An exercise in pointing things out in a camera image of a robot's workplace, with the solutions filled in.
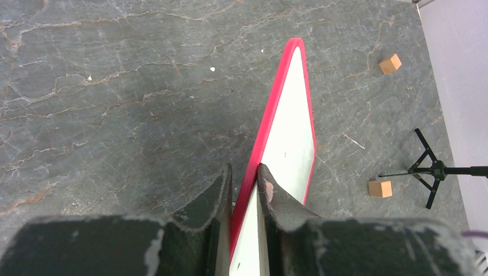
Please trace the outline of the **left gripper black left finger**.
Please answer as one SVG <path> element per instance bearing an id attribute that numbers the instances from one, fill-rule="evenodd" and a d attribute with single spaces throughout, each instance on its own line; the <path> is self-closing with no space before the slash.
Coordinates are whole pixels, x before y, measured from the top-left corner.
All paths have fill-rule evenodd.
<path id="1" fill-rule="evenodd" d="M 175 213 L 44 216 L 1 257 L 2 275 L 228 275 L 232 167 Z"/>

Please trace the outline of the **pink framed whiteboard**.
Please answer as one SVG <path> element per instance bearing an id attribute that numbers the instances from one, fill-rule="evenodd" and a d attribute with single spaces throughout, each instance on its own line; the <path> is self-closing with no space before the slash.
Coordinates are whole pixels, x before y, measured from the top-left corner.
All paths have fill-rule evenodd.
<path id="1" fill-rule="evenodd" d="M 265 164 L 278 184 L 305 204 L 317 144 L 304 42 L 285 45 L 231 217 L 230 275 L 260 275 L 257 171 Z"/>

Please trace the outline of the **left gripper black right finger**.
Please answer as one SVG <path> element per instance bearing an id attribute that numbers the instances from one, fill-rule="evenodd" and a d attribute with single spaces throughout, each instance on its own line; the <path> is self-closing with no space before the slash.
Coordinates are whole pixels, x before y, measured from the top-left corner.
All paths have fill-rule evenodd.
<path id="1" fill-rule="evenodd" d="M 478 275 L 474 249 L 424 218 L 325 219 L 257 170 L 261 275 Z"/>

